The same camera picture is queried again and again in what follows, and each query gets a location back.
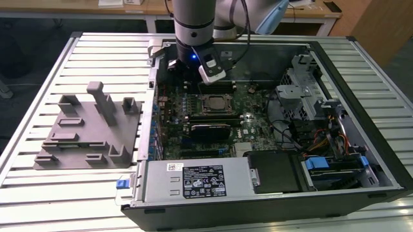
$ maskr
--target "aluminum extrusion table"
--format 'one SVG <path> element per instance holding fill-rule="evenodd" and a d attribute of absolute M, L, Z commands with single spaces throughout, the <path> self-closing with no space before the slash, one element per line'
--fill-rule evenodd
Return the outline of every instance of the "aluminum extrusion table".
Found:
<path fill-rule="evenodd" d="M 12 140 L 0 157 L 1 232 L 104 231 L 137 232 L 121 214 L 131 189 L 116 191 L 115 181 L 135 172 L 127 169 L 32 169 L 36 153 L 54 122 L 61 94 L 85 94 L 89 81 L 104 83 L 112 100 L 147 99 L 153 71 L 147 63 L 149 40 L 171 34 L 73 33 L 50 70 Z M 350 89 L 386 138 L 406 169 L 413 173 L 413 105 L 356 42 L 343 37 L 254 36 L 252 40 L 316 40 Z M 331 96 L 334 91 L 327 85 Z M 343 217 L 196 229 L 192 231 L 411 231 L 413 199 L 371 205 Z"/>

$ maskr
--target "warning label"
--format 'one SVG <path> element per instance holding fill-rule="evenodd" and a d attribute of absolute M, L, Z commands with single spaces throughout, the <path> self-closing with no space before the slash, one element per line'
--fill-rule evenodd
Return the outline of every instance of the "warning label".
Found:
<path fill-rule="evenodd" d="M 187 199 L 225 196 L 221 165 L 183 167 L 183 197 Z"/>

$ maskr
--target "barcode sticker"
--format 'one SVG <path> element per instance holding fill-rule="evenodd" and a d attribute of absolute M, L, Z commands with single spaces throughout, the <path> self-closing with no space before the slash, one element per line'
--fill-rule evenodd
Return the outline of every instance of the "barcode sticker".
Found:
<path fill-rule="evenodd" d="M 168 163 L 167 171 L 181 171 L 183 163 Z"/>

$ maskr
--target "floor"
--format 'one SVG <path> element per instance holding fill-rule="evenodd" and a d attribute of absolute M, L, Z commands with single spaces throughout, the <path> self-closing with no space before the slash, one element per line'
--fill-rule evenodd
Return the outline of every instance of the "floor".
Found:
<path fill-rule="evenodd" d="M 4 78 L 0 74 L 1 81 L 10 85 L 9 88 L 14 94 L 10 99 L 0 98 L 0 153 L 18 126 L 72 31 L 147 32 L 147 28 L 141 20 L 65 19 L 60 22 L 50 19 L 0 18 L 0 64 L 10 59 L 22 60 L 18 57 L 18 49 L 13 46 L 17 43 L 26 58 L 25 66 L 30 68 L 20 78 Z M 157 31 L 171 33 L 171 21 L 160 22 Z M 410 100 L 413 100 L 411 54 L 413 40 L 406 43 L 391 63 L 385 67 L 386 73 Z"/>

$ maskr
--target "blue tab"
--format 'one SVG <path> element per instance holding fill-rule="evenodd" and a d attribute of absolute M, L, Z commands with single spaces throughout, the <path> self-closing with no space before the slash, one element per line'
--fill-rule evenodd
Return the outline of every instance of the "blue tab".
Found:
<path fill-rule="evenodd" d="M 129 180 L 116 180 L 116 189 L 128 189 Z"/>
<path fill-rule="evenodd" d="M 328 168 L 328 163 L 324 157 L 310 157 L 304 161 L 304 166 L 307 167 L 307 170 L 311 170 L 315 168 Z"/>
<path fill-rule="evenodd" d="M 367 158 L 365 156 L 360 156 L 359 160 L 360 160 L 362 166 L 367 167 L 369 166 Z"/>

